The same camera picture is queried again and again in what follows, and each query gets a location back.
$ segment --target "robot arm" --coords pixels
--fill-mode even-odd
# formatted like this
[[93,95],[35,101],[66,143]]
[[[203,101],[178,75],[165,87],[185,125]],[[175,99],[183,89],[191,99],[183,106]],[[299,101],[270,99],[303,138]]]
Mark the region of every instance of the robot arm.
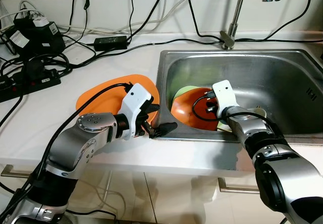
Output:
[[[237,104],[228,80],[212,88],[219,104],[218,118],[249,112]],[[226,121],[252,159],[263,203],[283,213],[290,223],[322,224],[323,178],[319,171],[262,119],[240,115]]]
[[52,145],[45,171],[33,184],[26,198],[15,208],[7,224],[57,223],[68,206],[68,200],[78,179],[93,155],[108,143],[144,135],[162,136],[177,127],[166,123],[153,128],[146,121],[148,113],[159,110],[151,104],[153,97],[140,84],[135,84],[122,101],[117,115],[85,114],[74,126],[64,130]]

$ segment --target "faucet handle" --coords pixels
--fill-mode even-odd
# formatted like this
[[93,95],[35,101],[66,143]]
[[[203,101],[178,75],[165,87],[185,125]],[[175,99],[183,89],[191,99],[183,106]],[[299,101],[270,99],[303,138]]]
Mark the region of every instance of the faucet handle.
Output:
[[224,41],[222,48],[223,49],[232,49],[234,46],[234,37],[229,36],[225,31],[220,31],[220,35]]

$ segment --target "white wall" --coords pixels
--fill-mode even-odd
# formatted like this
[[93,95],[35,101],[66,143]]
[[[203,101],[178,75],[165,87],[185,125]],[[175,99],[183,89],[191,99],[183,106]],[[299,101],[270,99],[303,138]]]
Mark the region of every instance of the white wall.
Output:
[[[2,0],[9,12],[18,9],[20,0]],[[57,24],[68,24],[72,0],[30,0]],[[178,0],[167,0],[167,11]],[[237,0],[192,0],[196,19],[201,32],[227,30],[231,22]],[[155,0],[134,0],[133,22],[142,21],[148,15]],[[73,24],[84,25],[84,0],[76,1]],[[117,29],[128,24],[130,0],[90,0],[89,26]],[[282,0],[263,3],[261,0],[244,0],[239,18],[239,31],[273,30],[284,22],[298,16],[305,8],[307,0]],[[163,1],[152,16],[161,13]],[[312,0],[304,18],[292,23],[285,30],[323,30],[323,0]],[[194,32],[187,3],[180,6],[174,16],[163,22],[157,32]]]

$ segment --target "cabinet door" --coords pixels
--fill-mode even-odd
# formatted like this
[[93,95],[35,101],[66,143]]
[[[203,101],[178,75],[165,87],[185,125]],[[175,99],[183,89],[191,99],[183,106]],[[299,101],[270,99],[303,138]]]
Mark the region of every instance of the cabinet door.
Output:
[[[14,166],[14,172],[32,172],[34,167]],[[20,188],[26,179],[0,177],[9,188]],[[5,208],[12,194],[0,188],[0,208]],[[68,209],[77,212],[106,210],[121,220],[150,222],[154,220],[144,173],[112,172],[102,167],[89,165],[78,181],[70,199]],[[113,219],[105,213],[86,217]]]
[[[217,177],[156,173],[146,176],[158,223],[279,224],[284,218],[267,208],[259,195],[220,192]],[[253,175],[227,180],[227,185],[233,187],[255,188],[254,183]]]

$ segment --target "wire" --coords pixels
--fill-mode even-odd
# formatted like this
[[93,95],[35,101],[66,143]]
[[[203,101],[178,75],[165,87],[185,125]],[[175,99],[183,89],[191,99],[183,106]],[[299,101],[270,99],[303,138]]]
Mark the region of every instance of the wire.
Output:
[[249,116],[254,116],[254,117],[258,117],[260,119],[262,119],[263,121],[265,121],[269,126],[270,128],[274,131],[277,131],[277,135],[281,135],[282,133],[280,131],[277,130],[277,125],[269,118],[266,118],[266,117],[263,117],[262,115],[259,115],[259,114],[256,114],[256,113],[253,113],[253,112],[238,112],[238,113],[234,113],[234,114],[230,114],[230,115],[227,115],[227,116],[223,116],[223,117],[219,117],[219,118],[216,118],[216,119],[206,119],[206,118],[203,118],[201,116],[199,116],[196,111],[195,111],[195,106],[196,104],[201,100],[201,99],[204,99],[204,98],[207,98],[208,96],[207,95],[204,95],[202,97],[199,97],[192,105],[192,112],[193,114],[199,118],[200,120],[203,120],[203,121],[206,121],[206,122],[218,122],[218,121],[222,121],[222,120],[226,120],[230,117],[235,117],[235,116],[244,116],[244,115],[249,115]]
[[150,204],[152,206],[152,212],[153,212],[153,216],[155,218],[155,223],[158,223],[157,222],[157,218],[156,218],[156,213],[155,213],[155,210],[154,210],[154,207],[153,207],[153,203],[152,203],[152,199],[151,199],[151,195],[150,195],[150,191],[149,191],[149,187],[148,187],[148,181],[147,181],[147,178],[146,178],[146,174],[145,172],[143,173],[144,177],[145,177],[145,180],[146,180],[146,186],[147,186],[147,190],[148,190],[148,195],[149,195],[149,199],[150,199]]
[[[70,16],[70,24],[69,24],[70,26],[72,25],[72,20],[73,20],[73,15],[74,15],[74,3],[75,3],[75,0],[72,0],[72,11],[71,11],[71,16]],[[61,33],[65,34],[65,33],[68,33],[70,30],[71,30],[71,28],[69,27],[67,29],[67,31],[61,32]]]
[[[98,192],[98,190],[97,190],[97,189],[98,189],[98,188],[100,188],[100,189],[105,190],[104,188],[97,187],[97,186],[95,186],[95,185],[90,184],[89,182],[84,181],[84,180],[79,180],[79,181],[81,181],[82,183],[85,183],[85,184],[89,185],[90,187],[92,187],[92,188],[95,190],[96,195],[98,196],[99,200],[100,200],[104,205],[106,205],[106,206],[110,207],[111,209],[115,210],[115,212],[118,212],[118,210],[117,210],[117,209],[115,209],[114,207],[112,207],[112,206],[110,206],[109,204],[107,204],[107,203],[102,199],[102,197],[100,196],[100,193]],[[123,213],[122,213],[122,217],[123,217],[123,216],[125,215],[125,213],[126,213],[126,200],[125,200],[125,198],[123,197],[123,195],[122,195],[121,193],[119,193],[119,192],[117,192],[117,191],[108,190],[108,194],[118,195],[118,196],[122,199],[122,202],[123,202],[123,208],[124,208],[124,209],[123,209]]]
[[1,182],[0,182],[0,187],[3,188],[4,190],[8,191],[11,194],[14,194],[15,193],[15,191],[13,191],[12,189],[10,189],[9,187],[7,187],[6,185],[4,185]]
[[2,20],[3,18],[7,17],[7,16],[12,16],[12,15],[16,15],[16,14],[19,14],[21,12],[26,12],[26,11],[36,11],[36,12],[39,12],[43,15],[42,12],[38,11],[38,10],[35,10],[35,9],[22,9],[20,11],[17,11],[17,12],[14,12],[14,13],[9,13],[9,14],[6,14],[6,15],[3,15],[3,16],[0,16],[0,20]]
[[15,195],[12,197],[12,200],[15,197],[14,201],[13,201],[13,203],[11,203],[11,201],[10,201],[8,206],[6,207],[6,209],[1,213],[1,215],[0,215],[0,223],[4,222],[5,218],[10,213],[10,211],[12,211],[19,204],[19,202],[22,201],[22,199],[27,196],[27,194],[29,193],[30,190],[31,190],[31,187],[29,187],[27,190],[23,191],[19,195],[19,197],[15,197]]
[[13,73],[14,71],[17,71],[18,69],[22,69],[22,68],[23,68],[23,66],[16,67],[16,68],[10,70],[9,72],[7,72],[5,75],[8,76],[9,74]]
[[119,220],[117,220],[117,216],[115,214],[113,214],[112,212],[109,212],[109,211],[105,211],[105,210],[93,210],[93,211],[89,211],[89,212],[77,212],[77,211],[72,211],[72,210],[66,210],[66,212],[68,212],[70,214],[74,214],[74,215],[91,215],[96,212],[101,212],[101,213],[105,213],[105,214],[109,214],[109,215],[113,216],[114,222],[119,223]]
[[[152,20],[152,21],[148,21],[147,24],[150,24],[150,23],[160,23],[160,22],[163,22],[165,21],[170,15],[172,15],[174,13],[174,11],[176,10],[176,8],[182,4],[185,0],[180,0],[178,1],[171,9],[170,11],[165,15],[165,17],[162,17],[160,20]],[[137,25],[141,25],[142,23],[144,23],[143,21],[141,22],[135,22],[135,23],[132,23],[131,26],[137,26]],[[58,26],[61,26],[61,27],[72,27],[72,28],[77,28],[77,29],[82,29],[83,27],[80,27],[80,26],[68,26],[68,25],[58,25]],[[107,33],[107,34],[116,34],[116,33],[122,33],[124,29],[127,29],[129,28],[129,26],[124,26],[124,27],[121,27],[117,30],[112,30],[112,29],[108,29],[108,28],[102,28],[102,27],[96,27],[96,28],[86,28],[86,30],[89,30],[89,31],[96,31],[96,32],[101,32],[101,33]]]
[[154,32],[155,30],[157,30],[157,28],[158,28],[158,27],[160,26],[160,24],[162,23],[162,19],[163,19],[164,15],[165,15],[166,5],[167,5],[167,0],[164,0],[163,11],[162,11],[162,13],[161,13],[161,16],[160,16],[160,20],[159,20],[159,22],[157,22],[157,25],[156,25],[153,29],[151,29],[150,31],[148,31],[148,32],[146,32],[146,31],[144,31],[144,32],[139,32],[139,34],[143,34],[143,33],[151,33],[151,32]]
[[285,224],[287,222],[287,218],[285,217],[281,222],[280,224]]
[[0,60],[5,61],[6,63],[8,62],[8,60],[7,60],[7,59],[4,59],[4,58],[2,58],[2,57],[0,57]]
[[214,39],[217,39],[219,40],[220,42],[223,42],[222,39],[218,38],[217,36],[212,36],[212,35],[201,35],[200,32],[198,31],[198,27],[197,27],[197,23],[196,23],[196,19],[195,19],[195,15],[194,15],[194,11],[193,11],[193,6],[192,6],[192,2],[191,0],[188,0],[188,4],[190,6],[190,10],[191,10],[191,14],[192,14],[192,18],[193,18],[193,22],[194,22],[194,26],[195,26],[195,31],[196,31],[196,34],[199,36],[199,37],[211,37],[211,38],[214,38]]
[[202,41],[197,41],[197,40],[192,40],[192,39],[186,39],[186,38],[179,38],[179,39],[174,39],[174,40],[170,40],[170,41],[165,41],[165,42],[156,42],[156,43],[147,43],[147,44],[143,44],[143,45],[139,45],[139,46],[135,46],[132,47],[126,51],[122,51],[122,52],[117,52],[117,53],[110,53],[110,54],[103,54],[102,55],[97,55],[94,60],[98,60],[100,58],[105,58],[105,57],[111,57],[111,56],[117,56],[117,55],[122,55],[125,54],[127,52],[130,52],[132,50],[141,48],[141,47],[145,47],[145,46],[154,46],[154,45],[163,45],[163,44],[168,44],[168,43],[172,43],[172,42],[176,42],[176,41],[189,41],[189,42],[195,42],[195,43],[199,43],[199,44],[203,44],[203,45],[213,45],[213,44],[217,44],[220,43],[219,41],[214,41],[214,42],[202,42]]
[[23,97],[24,97],[24,89],[23,87],[21,87],[21,93],[19,96],[18,101],[14,104],[14,106],[8,111],[8,113],[5,115],[5,117],[3,117],[3,119],[0,121],[0,128],[2,127],[2,125],[5,123],[5,121],[9,118],[9,116],[12,114],[12,112],[15,111],[15,109],[18,107],[18,105],[21,103]]
[[310,4],[311,4],[311,0],[307,0],[307,5],[306,5],[305,10],[303,11],[302,14],[300,14],[298,17],[294,18],[293,20],[290,20],[289,22],[283,24],[281,27],[279,27],[277,30],[275,30],[273,33],[271,33],[269,36],[265,37],[263,40],[268,40],[269,38],[274,36],[277,32],[279,32],[281,29],[283,29],[285,26],[287,26],[287,25],[293,23],[294,21],[297,21],[301,17],[303,17],[306,14],[306,12],[308,11]]
[[147,24],[147,22],[149,21],[152,13],[154,12],[154,10],[156,9],[158,3],[159,3],[160,0],[156,0],[155,4],[153,5],[148,17],[146,18],[146,20],[144,21],[144,23],[133,33],[131,34],[128,38],[127,38],[127,41],[129,41],[134,35],[136,35],[139,31],[141,31],[142,28],[145,27],[145,25]]
[[[44,154],[43,154],[43,157],[41,159],[41,162],[38,164],[38,166],[35,168],[35,170],[33,171],[33,175],[36,176],[36,180],[39,179],[40,175],[43,173],[43,170],[44,170],[44,167],[45,167],[45,164],[46,164],[46,161],[48,159],[48,156],[49,156],[49,151],[51,149],[51,146],[53,145],[54,141],[56,140],[56,138],[58,137],[58,135],[61,133],[61,131],[80,113],[82,112],[89,104],[91,104],[96,98],[98,98],[100,95],[102,95],[103,93],[107,92],[108,90],[110,89],[113,89],[113,88],[116,88],[116,87],[120,87],[120,86],[123,86],[125,88],[129,88],[130,87],[130,84],[127,84],[127,83],[119,83],[119,84],[114,84],[114,85],[111,85],[103,90],[101,90],[100,92],[96,93],[94,96],[92,96],[89,100],[87,100],[80,108],[78,108],[65,122],[63,122],[63,124],[56,130],[56,132],[54,133],[54,135],[52,136],[52,138],[50,139],[45,151],[44,151]],[[29,187],[28,189],[27,186],[29,184],[32,184],[30,183],[31,180],[28,179],[24,186],[21,188],[20,192],[15,194],[15,195],[18,195],[18,196],[13,196],[12,199],[11,199],[11,202],[12,203],[9,203],[8,207],[4,210],[4,212],[0,215],[0,223],[2,223],[4,221],[4,219],[6,218],[7,214],[17,206],[17,204],[28,194],[28,192],[31,190],[32,187]],[[88,213],[83,213],[83,215],[86,215],[86,214],[91,214],[91,213],[94,213],[94,212],[97,212],[97,211],[93,211],[93,212],[88,212]]]
[[81,45],[81,46],[83,46],[83,47],[85,47],[85,48],[87,48],[87,49],[91,50],[91,51],[94,53],[94,55],[96,55],[96,51],[95,51],[95,50],[93,50],[92,48],[90,48],[87,44],[85,44],[85,43],[83,43],[83,42],[79,42],[79,41],[75,40],[74,38],[72,38],[72,37],[70,37],[70,36],[68,36],[68,35],[62,35],[62,37],[67,37],[67,38],[69,38],[70,40],[74,41],[75,43],[77,43],[77,44],[79,44],[79,45]]
[[130,18],[129,18],[130,35],[132,35],[131,18],[132,18],[133,12],[135,10],[135,8],[133,6],[133,0],[131,0],[131,7],[132,7],[132,11],[131,11]]
[[271,39],[271,40],[265,40],[265,39],[252,39],[252,38],[239,38],[235,40],[236,42],[295,42],[295,43],[316,43],[316,42],[323,42],[322,40],[278,40],[278,39]]
[[57,139],[58,135],[61,133],[61,131],[80,113],[82,112],[89,104],[91,104],[96,98],[98,98],[103,93],[107,92],[110,89],[116,88],[116,87],[129,87],[130,85],[127,83],[119,83],[119,84],[113,84],[107,88],[104,88],[103,90],[96,93],[94,96],[92,96],[89,100],[87,100],[80,108],[78,108],[66,121],[64,121],[61,126],[55,131],[54,135],[51,137],[45,151],[43,154],[43,157],[41,159],[41,162],[39,164],[39,167],[36,169],[36,179],[39,179],[40,174],[44,170],[49,151],[51,149],[51,146],[53,145],[54,141]]
[[0,76],[4,75],[4,70],[12,65],[21,65],[22,64],[22,60],[20,58],[14,58],[14,59],[10,59],[7,62],[5,62],[4,64],[2,64],[1,68],[0,68]]
[[[90,0],[85,0],[85,4],[84,4],[84,7],[83,7],[83,10],[85,10],[85,26],[84,26],[84,29],[82,31],[82,34],[81,34],[80,38],[76,40],[77,42],[80,41],[82,39],[82,37],[84,36],[85,30],[86,30],[86,27],[87,27],[87,21],[88,21],[87,9],[89,7],[90,7]],[[69,48],[70,46],[74,45],[77,42],[74,42],[74,43],[68,45],[67,47],[65,47],[65,49]]]

